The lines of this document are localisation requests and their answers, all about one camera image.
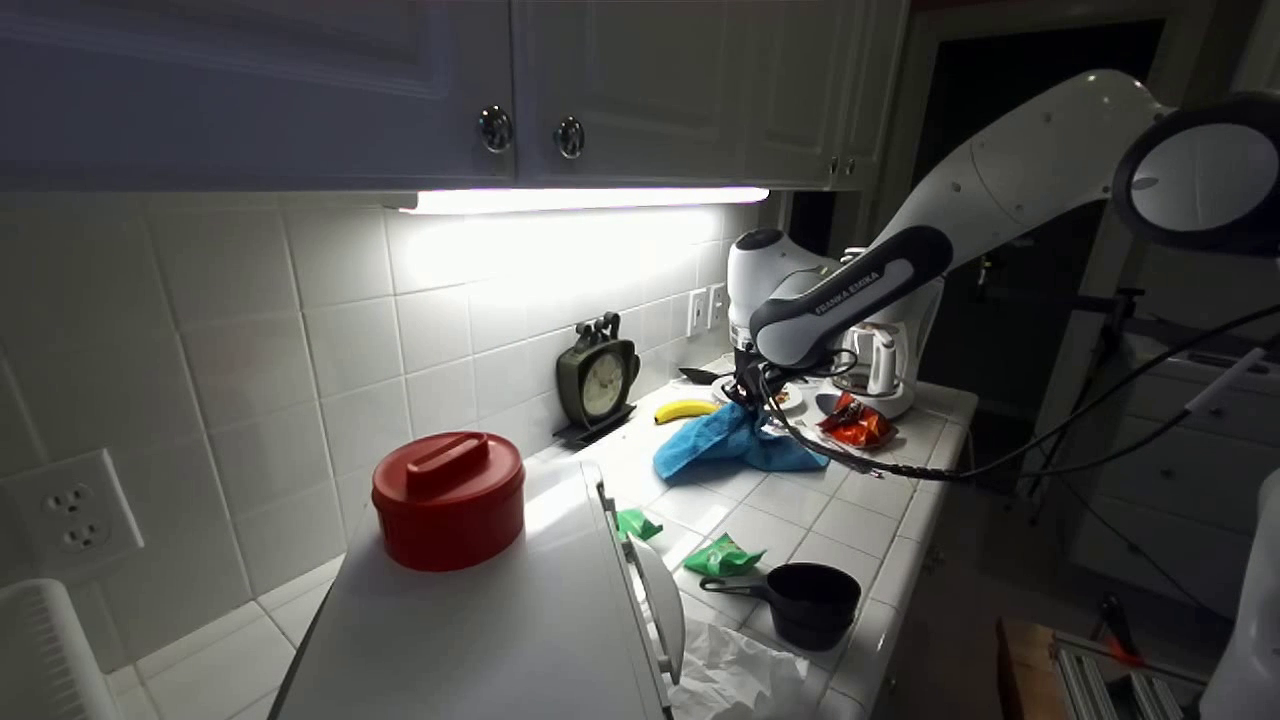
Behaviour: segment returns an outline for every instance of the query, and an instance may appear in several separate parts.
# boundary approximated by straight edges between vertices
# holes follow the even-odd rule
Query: yellow object
[[[658,411],[653,411],[653,424],[674,424],[674,419],[688,419],[688,415],[711,415],[722,406],[709,402],[709,398],[675,398],[675,402],[666,402]]]

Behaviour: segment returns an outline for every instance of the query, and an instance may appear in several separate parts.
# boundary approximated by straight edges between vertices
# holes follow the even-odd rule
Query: cabinet handle
[[[490,155],[503,155],[514,147],[514,114],[503,104],[479,107],[479,141]]]
[[[565,159],[579,159],[589,153],[589,123],[579,118],[565,118],[554,141],[560,144]]]
[[[838,159],[829,164],[829,173],[833,173],[833,177],[858,177],[858,159],[838,155]]]

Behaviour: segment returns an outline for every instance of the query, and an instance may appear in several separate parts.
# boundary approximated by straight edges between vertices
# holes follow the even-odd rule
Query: wall switch
[[[728,293],[724,293],[724,286],[711,286],[709,289],[709,330],[722,330],[724,317],[728,317]]]
[[[0,517],[42,577],[80,579],[145,548],[110,451],[49,464],[0,483]]]
[[[692,289],[686,306],[686,337],[696,337],[709,330],[709,293]]]

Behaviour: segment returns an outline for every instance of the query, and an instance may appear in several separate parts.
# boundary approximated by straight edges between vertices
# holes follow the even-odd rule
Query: black cup
[[[782,639],[825,653],[854,623],[859,586],[829,563],[782,563],[770,577],[699,579],[704,593],[760,596]]]

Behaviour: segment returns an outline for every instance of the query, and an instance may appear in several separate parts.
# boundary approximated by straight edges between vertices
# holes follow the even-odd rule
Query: white paper towel
[[[688,615],[686,673],[674,690],[681,720],[805,717],[807,659]]]

